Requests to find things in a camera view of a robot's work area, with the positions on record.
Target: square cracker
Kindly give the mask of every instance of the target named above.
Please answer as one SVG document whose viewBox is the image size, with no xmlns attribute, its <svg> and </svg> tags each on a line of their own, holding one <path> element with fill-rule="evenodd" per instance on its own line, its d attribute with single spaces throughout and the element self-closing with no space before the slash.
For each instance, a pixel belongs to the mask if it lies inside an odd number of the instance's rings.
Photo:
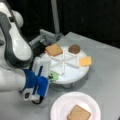
<svg viewBox="0 0 120 120">
<path fill-rule="evenodd" d="M 67 120 L 88 120 L 90 116 L 90 112 L 78 105 L 75 105 L 71 113 L 67 116 Z"/>
<path fill-rule="evenodd" d="M 60 47 L 58 44 L 53 44 L 53 45 L 51 45 L 51 46 L 46 47 L 46 52 L 47 52 L 50 56 L 57 56 L 57 55 L 63 53 L 61 47 Z"/>
</svg>

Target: food item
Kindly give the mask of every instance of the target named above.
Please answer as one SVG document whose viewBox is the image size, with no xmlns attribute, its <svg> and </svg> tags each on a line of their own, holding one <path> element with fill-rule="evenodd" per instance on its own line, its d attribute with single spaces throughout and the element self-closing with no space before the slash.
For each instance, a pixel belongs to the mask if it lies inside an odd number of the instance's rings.
<svg viewBox="0 0 120 120">
<path fill-rule="evenodd" d="M 60 48 L 60 46 L 58 44 L 53 44 L 51 46 L 46 47 L 46 52 L 50 56 L 57 56 L 57 55 L 63 53 L 62 49 Z"/>
<path fill-rule="evenodd" d="M 79 45 L 72 45 L 69 47 L 68 51 L 73 54 L 78 54 L 80 52 L 80 46 Z"/>
<path fill-rule="evenodd" d="M 79 64 L 80 64 L 80 66 L 82 66 L 82 67 L 91 65 L 91 64 L 92 64 L 91 57 L 88 56 L 88 57 L 80 58 Z"/>
<path fill-rule="evenodd" d="M 67 120 L 88 120 L 90 116 L 90 112 L 78 105 L 75 105 L 71 113 L 67 116 Z"/>
</svg>

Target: small plate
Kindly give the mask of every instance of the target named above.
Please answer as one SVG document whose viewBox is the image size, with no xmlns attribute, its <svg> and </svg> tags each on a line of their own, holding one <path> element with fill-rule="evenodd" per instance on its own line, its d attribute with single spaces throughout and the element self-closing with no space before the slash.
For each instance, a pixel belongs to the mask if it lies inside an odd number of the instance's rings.
<svg viewBox="0 0 120 120">
<path fill-rule="evenodd" d="M 101 112 L 96 101 L 81 92 L 70 92 L 59 97 L 52 106 L 51 120 L 67 120 L 68 114 L 75 105 L 91 113 L 89 120 L 101 120 Z"/>
</svg>

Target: black cable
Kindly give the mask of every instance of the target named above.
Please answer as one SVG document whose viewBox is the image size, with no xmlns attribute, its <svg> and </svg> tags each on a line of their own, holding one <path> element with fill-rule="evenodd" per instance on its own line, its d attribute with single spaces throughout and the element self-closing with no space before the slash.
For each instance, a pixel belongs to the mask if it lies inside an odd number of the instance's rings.
<svg viewBox="0 0 120 120">
<path fill-rule="evenodd" d="M 42 103 L 43 99 L 44 99 L 44 97 L 40 96 L 40 98 L 39 98 L 39 101 L 38 101 L 38 102 L 32 101 L 32 103 L 34 103 L 34 104 L 36 104 L 36 105 L 39 105 L 39 104 L 41 104 L 41 103 Z"/>
</svg>

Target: metal bracket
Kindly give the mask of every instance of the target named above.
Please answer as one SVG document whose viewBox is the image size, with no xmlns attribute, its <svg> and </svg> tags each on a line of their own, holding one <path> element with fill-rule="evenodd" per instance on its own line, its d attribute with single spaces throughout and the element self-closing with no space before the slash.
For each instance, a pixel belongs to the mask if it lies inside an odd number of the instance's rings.
<svg viewBox="0 0 120 120">
<path fill-rule="evenodd" d="M 57 41 L 59 41 L 62 37 L 64 37 L 62 33 L 56 35 L 46 30 L 41 29 L 40 35 L 34 38 L 32 41 L 30 41 L 29 44 L 32 47 L 32 49 L 34 49 L 37 46 L 39 46 L 40 43 L 42 43 L 45 46 L 54 44 Z"/>
</svg>

